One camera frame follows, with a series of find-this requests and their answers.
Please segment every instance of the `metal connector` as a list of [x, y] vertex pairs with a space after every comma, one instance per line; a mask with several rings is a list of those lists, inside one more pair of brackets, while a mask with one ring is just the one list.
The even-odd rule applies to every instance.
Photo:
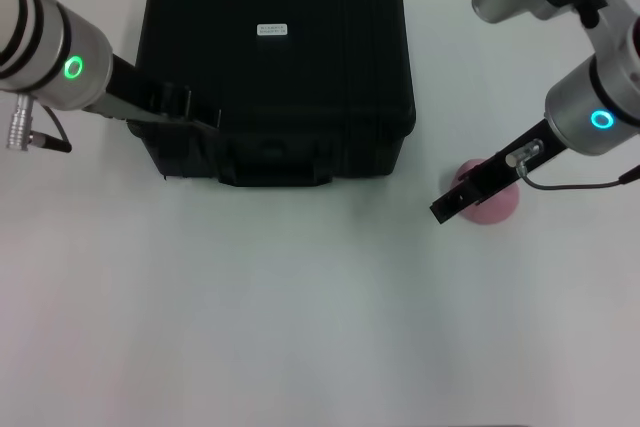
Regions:
[[540, 139], [535, 139], [510, 154], [507, 154], [504, 161], [512, 169], [520, 169], [521, 166], [525, 166], [526, 169], [526, 163], [540, 155], [543, 151], [544, 143]]
[[26, 152], [31, 135], [31, 112], [33, 110], [33, 97], [19, 94], [16, 102], [16, 110], [11, 117], [9, 136], [7, 137], [7, 149]]

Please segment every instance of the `green led ring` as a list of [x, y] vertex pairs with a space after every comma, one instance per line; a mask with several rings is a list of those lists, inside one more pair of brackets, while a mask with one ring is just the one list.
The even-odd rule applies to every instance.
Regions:
[[64, 64], [64, 76], [69, 80], [73, 80], [82, 73], [83, 69], [84, 62], [82, 61], [82, 57], [74, 55]]

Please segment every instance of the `white label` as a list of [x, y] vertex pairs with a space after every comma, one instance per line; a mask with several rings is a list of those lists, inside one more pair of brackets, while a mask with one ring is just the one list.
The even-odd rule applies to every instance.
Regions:
[[258, 36], [269, 37], [272, 35], [288, 35], [287, 24], [258, 24]]

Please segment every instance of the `blue led ring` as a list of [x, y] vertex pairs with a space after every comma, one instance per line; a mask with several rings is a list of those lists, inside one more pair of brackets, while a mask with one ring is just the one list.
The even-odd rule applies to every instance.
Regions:
[[613, 127], [613, 115], [606, 110], [596, 110], [591, 114], [591, 123], [596, 129], [606, 130]]

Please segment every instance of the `black stripe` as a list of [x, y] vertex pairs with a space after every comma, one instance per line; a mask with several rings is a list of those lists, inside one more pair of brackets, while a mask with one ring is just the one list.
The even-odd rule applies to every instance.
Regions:
[[64, 9], [62, 5], [59, 3], [58, 10], [60, 11], [60, 16], [62, 17], [62, 47], [60, 48], [60, 53], [58, 54], [58, 58], [56, 59], [53, 67], [47, 75], [45, 75], [42, 79], [40, 79], [35, 84], [30, 85], [29, 87], [25, 87], [18, 91], [18, 93], [27, 93], [33, 92], [35, 90], [39, 90], [53, 79], [62, 71], [64, 67], [64, 63], [69, 58], [69, 53], [71, 52], [71, 24], [69, 23], [69, 16], [67, 15], [67, 11]]
[[0, 72], [0, 79], [6, 79], [11, 77], [20, 69], [22, 69], [33, 58], [33, 55], [38, 50], [40, 40], [42, 39], [42, 31], [44, 30], [44, 9], [42, 8], [42, 0], [33, 0], [35, 5], [36, 19], [33, 26], [33, 35], [29, 41], [29, 45], [24, 49], [24, 52], [18, 60], [16, 60], [11, 67], [4, 72]]
[[7, 47], [0, 52], [0, 65], [4, 65], [17, 52], [22, 36], [27, 27], [27, 17], [29, 16], [29, 6], [27, 0], [18, 0], [18, 22], [13, 31], [13, 35], [7, 44]]
[[591, 79], [591, 85], [593, 86], [593, 90], [598, 96], [598, 99], [607, 110], [610, 110], [613, 115], [618, 117], [624, 123], [633, 125], [634, 127], [640, 127], [640, 120], [627, 114], [624, 110], [618, 107], [618, 104], [616, 104], [613, 99], [609, 97], [607, 91], [604, 90], [602, 82], [600, 81], [600, 76], [598, 75], [598, 64], [595, 56], [591, 60], [591, 64], [589, 64], [589, 79]]

